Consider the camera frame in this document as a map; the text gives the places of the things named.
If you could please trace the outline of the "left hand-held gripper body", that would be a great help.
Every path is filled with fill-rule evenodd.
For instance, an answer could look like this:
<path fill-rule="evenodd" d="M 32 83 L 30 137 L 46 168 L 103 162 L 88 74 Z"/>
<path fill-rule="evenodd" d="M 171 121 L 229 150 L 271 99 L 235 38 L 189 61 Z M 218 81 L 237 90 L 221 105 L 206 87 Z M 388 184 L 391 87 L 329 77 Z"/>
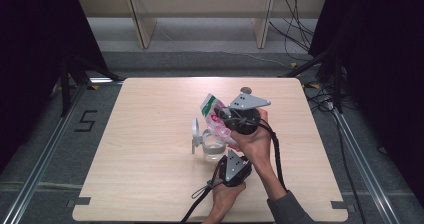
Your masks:
<path fill-rule="evenodd" d="M 252 172 L 251 162 L 245 156 L 239 156 L 235 151 L 228 151 L 227 165 L 219 166 L 219 178 L 227 187 L 242 184 Z"/>

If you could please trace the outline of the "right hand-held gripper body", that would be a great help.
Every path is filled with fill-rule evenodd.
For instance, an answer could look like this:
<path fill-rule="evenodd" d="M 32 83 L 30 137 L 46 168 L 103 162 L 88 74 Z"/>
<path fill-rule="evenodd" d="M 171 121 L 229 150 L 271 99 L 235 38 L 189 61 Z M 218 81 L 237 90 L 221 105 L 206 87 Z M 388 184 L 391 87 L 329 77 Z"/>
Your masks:
<path fill-rule="evenodd" d="M 260 123 L 259 107 L 269 106 L 269 100 L 241 92 L 226 108 L 231 111 L 230 118 L 221 118 L 231 131 L 243 135 L 254 133 Z"/>

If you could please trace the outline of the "person's right hand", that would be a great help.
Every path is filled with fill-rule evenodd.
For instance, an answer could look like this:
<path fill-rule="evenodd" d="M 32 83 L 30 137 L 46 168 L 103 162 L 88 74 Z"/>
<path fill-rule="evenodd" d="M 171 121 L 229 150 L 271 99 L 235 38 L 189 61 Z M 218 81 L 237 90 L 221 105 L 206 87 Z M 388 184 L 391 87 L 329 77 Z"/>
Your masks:
<path fill-rule="evenodd" d="M 258 127 L 254 133 L 249 135 L 232 131 L 231 138 L 236 141 L 238 150 L 250 160 L 258 173 L 272 169 L 270 162 L 271 136 L 266 129 Z"/>

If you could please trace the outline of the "person's left hand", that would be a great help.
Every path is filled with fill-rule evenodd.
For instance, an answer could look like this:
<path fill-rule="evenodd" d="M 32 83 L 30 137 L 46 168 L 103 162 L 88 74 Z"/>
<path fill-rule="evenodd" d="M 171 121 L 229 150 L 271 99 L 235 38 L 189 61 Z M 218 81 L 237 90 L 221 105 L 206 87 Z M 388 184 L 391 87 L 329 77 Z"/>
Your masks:
<path fill-rule="evenodd" d="M 246 184 L 242 183 L 235 187 L 227 187 L 219 184 L 213 189 L 213 206 L 210 216 L 221 220 L 234 205 L 237 197 L 246 189 Z"/>

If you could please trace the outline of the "black curtain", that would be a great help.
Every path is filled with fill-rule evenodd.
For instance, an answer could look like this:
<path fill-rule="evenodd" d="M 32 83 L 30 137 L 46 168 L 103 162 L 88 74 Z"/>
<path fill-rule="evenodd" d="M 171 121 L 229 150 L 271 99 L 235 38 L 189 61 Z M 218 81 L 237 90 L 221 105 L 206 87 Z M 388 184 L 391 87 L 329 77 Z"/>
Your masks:
<path fill-rule="evenodd" d="M 0 173 L 23 144 L 64 62 L 107 68 L 79 0 L 0 0 Z"/>
<path fill-rule="evenodd" d="M 337 50 L 362 113 L 424 206 L 424 0 L 325 0 L 310 54 Z"/>

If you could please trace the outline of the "long metal floor rail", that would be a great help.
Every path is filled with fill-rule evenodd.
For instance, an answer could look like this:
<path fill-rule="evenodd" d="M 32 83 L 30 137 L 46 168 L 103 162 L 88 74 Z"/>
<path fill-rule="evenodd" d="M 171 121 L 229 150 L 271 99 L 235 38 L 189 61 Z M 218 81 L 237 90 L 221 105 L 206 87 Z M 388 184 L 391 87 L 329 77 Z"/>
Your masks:
<path fill-rule="evenodd" d="M 343 133 L 347 147 L 352 155 L 353 161 L 358 168 L 359 173 L 367 187 L 367 190 L 372 197 L 375 206 L 377 207 L 380 216 L 385 224 L 400 224 L 399 218 L 394 211 L 393 205 L 385 194 L 380 182 L 377 180 L 370 164 L 368 163 L 363 151 L 360 148 L 350 126 L 345 117 L 337 109 L 333 111 L 335 119 L 340 124 L 341 132 Z"/>
<path fill-rule="evenodd" d="M 19 224 L 85 90 L 85 85 L 76 87 L 71 98 L 69 109 L 60 116 L 59 121 L 56 124 L 53 133 L 50 135 L 50 138 L 41 152 L 37 162 L 32 168 L 28 178 L 21 185 L 17 197 L 6 212 L 5 217 L 0 221 L 0 224 Z"/>

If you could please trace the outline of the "beige wooden shelf unit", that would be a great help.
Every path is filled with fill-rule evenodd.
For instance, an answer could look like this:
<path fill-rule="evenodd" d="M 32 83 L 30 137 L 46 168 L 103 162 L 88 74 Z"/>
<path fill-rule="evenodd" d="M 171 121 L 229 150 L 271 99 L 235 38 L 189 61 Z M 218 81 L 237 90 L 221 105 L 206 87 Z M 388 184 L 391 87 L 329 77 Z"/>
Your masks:
<path fill-rule="evenodd" d="M 317 19 L 325 0 L 79 0 L 88 17 L 130 18 L 139 47 L 149 47 L 159 18 L 249 18 L 257 47 L 265 47 L 269 20 Z"/>

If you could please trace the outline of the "clear container with grey lid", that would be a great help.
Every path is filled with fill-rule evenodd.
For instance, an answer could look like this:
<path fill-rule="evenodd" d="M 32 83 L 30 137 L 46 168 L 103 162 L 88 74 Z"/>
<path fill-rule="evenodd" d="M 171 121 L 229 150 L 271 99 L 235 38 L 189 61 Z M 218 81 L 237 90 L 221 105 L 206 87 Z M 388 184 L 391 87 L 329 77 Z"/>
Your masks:
<path fill-rule="evenodd" d="M 198 119 L 194 118 L 192 121 L 192 154 L 195 154 L 197 148 L 202 149 L 203 159 L 209 162 L 218 161 L 226 151 L 224 144 L 208 129 L 200 131 Z"/>

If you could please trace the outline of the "red and white plastic bag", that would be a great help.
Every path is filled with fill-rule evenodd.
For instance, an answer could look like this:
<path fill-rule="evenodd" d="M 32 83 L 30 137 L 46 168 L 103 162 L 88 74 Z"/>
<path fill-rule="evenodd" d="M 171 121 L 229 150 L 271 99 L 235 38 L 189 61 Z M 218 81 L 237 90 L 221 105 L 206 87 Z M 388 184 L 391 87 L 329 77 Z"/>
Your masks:
<path fill-rule="evenodd" d="M 200 106 L 201 114 L 205 118 L 207 129 L 219 141 L 227 144 L 232 149 L 237 149 L 237 142 L 231 137 L 231 130 L 218 116 L 216 110 L 224 108 L 225 105 L 212 94 L 208 94 Z"/>

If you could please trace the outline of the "black metal stand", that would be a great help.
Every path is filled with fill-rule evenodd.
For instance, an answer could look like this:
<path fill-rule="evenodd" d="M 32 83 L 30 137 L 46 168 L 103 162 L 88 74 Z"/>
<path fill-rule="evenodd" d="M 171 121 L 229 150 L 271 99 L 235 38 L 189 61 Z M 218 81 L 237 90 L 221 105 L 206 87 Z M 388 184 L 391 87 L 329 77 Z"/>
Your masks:
<path fill-rule="evenodd" d="M 295 77 L 306 70 L 312 68 L 316 64 L 321 64 L 317 79 L 320 82 L 326 82 L 329 79 L 333 80 L 333 105 L 339 113 L 343 112 L 341 104 L 341 59 L 339 51 L 335 47 L 329 47 L 316 57 L 307 61 L 298 68 L 293 69 L 288 74 L 284 74 L 283 78 Z"/>
<path fill-rule="evenodd" d="M 60 71 L 62 116 L 65 116 L 71 108 L 71 94 L 68 76 L 71 76 L 77 85 L 86 85 L 90 82 L 86 73 L 87 70 L 94 70 L 112 81 L 123 81 L 123 78 L 110 72 L 105 65 L 96 64 L 77 55 L 71 55 L 68 58 L 65 58 L 61 63 Z"/>

